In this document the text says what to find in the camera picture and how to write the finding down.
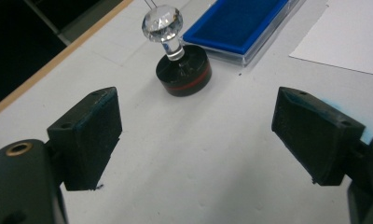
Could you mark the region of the blue ink pad case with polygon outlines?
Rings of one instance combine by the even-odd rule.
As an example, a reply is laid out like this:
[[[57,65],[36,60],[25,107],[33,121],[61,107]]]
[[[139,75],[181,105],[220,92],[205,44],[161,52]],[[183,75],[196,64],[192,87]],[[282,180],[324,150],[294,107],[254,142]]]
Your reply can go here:
[[[306,0],[216,0],[184,32],[186,44],[219,61],[256,63]]]

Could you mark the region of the wooden table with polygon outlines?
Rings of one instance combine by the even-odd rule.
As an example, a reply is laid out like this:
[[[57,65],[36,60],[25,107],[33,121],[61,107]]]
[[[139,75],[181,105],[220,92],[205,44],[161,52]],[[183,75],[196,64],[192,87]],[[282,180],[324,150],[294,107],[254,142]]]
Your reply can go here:
[[[94,23],[84,34],[77,38],[61,53],[54,57],[50,62],[45,64],[41,69],[39,69],[35,74],[28,78],[24,83],[22,83],[16,90],[14,90],[9,96],[7,96],[4,100],[0,102],[0,113],[4,111],[7,107],[12,105],[16,100],[18,100],[24,93],[30,90],[37,82],[39,82],[43,77],[45,77],[62,61],[64,61],[76,49],[78,49],[82,44],[84,44],[89,38],[91,38],[94,34],[100,31],[107,23],[109,23],[113,18],[115,18],[118,13],[123,11],[132,2],[133,0],[122,0],[121,3],[119,3],[113,9],[111,9],[96,23]]]

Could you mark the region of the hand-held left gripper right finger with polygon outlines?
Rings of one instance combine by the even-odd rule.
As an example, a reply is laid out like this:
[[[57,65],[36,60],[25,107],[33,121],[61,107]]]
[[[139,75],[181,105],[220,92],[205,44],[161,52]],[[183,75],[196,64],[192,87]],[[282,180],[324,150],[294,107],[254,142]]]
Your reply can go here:
[[[278,90],[271,129],[321,186],[338,186],[342,163],[357,148],[365,126],[313,95]]]

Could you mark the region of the black round stamp cap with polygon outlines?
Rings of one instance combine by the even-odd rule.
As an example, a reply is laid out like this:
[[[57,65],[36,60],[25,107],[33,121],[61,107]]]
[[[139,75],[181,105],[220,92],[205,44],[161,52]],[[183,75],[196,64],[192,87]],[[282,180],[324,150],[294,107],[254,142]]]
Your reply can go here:
[[[178,86],[172,86],[170,83],[163,82],[162,85],[164,86],[165,90],[173,96],[176,97],[184,97],[191,94],[194,94],[201,89],[203,89],[208,82],[210,81],[212,76],[211,71],[206,71],[200,74],[197,78],[188,82],[187,84],[181,84]]]

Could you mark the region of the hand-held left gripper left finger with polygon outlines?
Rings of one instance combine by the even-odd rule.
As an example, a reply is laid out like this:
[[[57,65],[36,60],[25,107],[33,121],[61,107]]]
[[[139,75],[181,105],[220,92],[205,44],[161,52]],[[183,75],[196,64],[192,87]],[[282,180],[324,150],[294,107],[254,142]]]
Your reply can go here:
[[[47,128],[61,153],[65,187],[95,189],[122,133],[115,87],[89,93]]]

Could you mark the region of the white paper sheet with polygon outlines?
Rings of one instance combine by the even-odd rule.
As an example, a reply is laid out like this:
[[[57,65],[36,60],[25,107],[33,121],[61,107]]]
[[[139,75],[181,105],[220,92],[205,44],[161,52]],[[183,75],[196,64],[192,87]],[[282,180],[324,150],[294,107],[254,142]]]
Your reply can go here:
[[[328,0],[291,56],[373,75],[373,0]]]

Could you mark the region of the black stamp with crystal knob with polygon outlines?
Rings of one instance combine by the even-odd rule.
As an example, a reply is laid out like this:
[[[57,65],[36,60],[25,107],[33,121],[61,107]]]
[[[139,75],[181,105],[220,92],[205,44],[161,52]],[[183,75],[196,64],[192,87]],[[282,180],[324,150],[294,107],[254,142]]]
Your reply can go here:
[[[159,60],[156,75],[161,84],[172,86],[187,84],[206,71],[212,72],[209,58],[202,47],[183,46],[178,36],[183,28],[183,16],[169,5],[148,3],[150,10],[142,22],[144,36],[151,42],[160,43],[165,55]]]

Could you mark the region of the large white board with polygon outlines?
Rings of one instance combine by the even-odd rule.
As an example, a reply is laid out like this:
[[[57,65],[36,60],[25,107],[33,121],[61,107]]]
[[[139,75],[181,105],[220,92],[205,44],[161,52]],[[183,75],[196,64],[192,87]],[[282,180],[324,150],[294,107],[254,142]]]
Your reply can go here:
[[[328,0],[306,0],[254,66],[213,61],[196,94],[168,94],[162,47],[133,0],[0,113],[0,148],[47,139],[86,94],[114,86],[123,132],[95,191],[65,192],[72,224],[349,224],[345,186],[322,187],[271,129],[278,89],[325,100],[373,136],[373,75],[293,58]]]

